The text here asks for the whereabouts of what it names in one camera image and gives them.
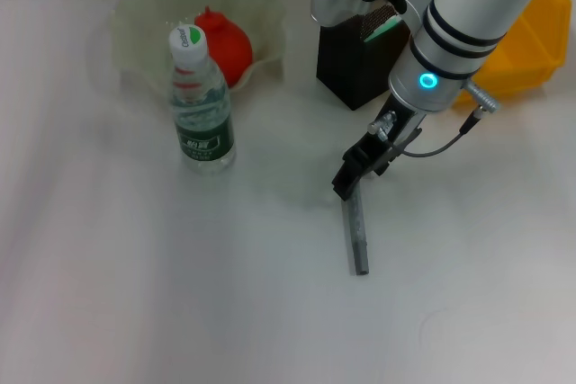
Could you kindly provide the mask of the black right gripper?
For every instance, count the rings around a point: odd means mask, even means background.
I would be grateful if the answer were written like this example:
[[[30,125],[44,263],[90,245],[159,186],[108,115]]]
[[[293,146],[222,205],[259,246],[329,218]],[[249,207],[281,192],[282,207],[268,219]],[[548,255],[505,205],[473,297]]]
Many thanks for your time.
[[[396,121],[387,132],[387,136],[397,147],[426,117],[424,112],[414,112],[398,102],[392,94],[387,97],[376,119],[388,112],[396,114]],[[374,174],[381,176],[393,160],[392,148],[368,132],[357,142],[357,145],[359,147],[351,147],[343,155],[343,164],[332,180],[333,190],[342,201],[350,198],[364,174],[373,171]]]

